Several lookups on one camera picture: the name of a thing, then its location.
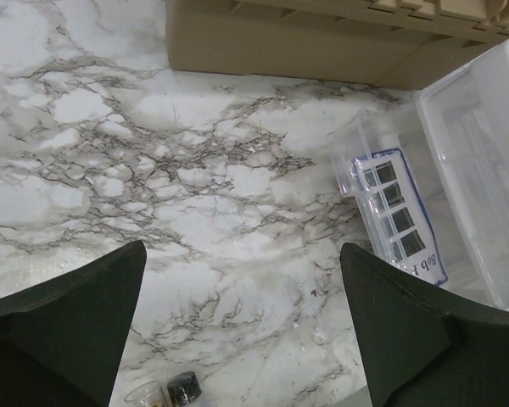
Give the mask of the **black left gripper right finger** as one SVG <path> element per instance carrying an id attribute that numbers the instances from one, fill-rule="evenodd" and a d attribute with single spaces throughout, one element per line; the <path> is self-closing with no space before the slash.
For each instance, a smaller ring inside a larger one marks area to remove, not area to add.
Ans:
<path id="1" fill-rule="evenodd" d="M 340 264 L 372 405 L 509 406 L 509 311 L 353 243 Z"/>

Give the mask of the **white plastic drawer organizer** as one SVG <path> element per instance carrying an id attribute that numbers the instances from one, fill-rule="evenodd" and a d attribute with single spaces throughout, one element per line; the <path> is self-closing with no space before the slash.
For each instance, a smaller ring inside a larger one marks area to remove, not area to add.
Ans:
<path id="1" fill-rule="evenodd" d="M 509 39 L 422 90 L 417 110 L 470 262 L 509 309 Z"/>

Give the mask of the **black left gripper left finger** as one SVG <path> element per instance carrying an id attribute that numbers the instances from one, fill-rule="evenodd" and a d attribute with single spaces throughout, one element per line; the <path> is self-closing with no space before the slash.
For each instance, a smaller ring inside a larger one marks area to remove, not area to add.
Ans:
<path id="1" fill-rule="evenodd" d="M 0 406 L 106 406 L 143 281 L 135 241 L 0 298 Z"/>

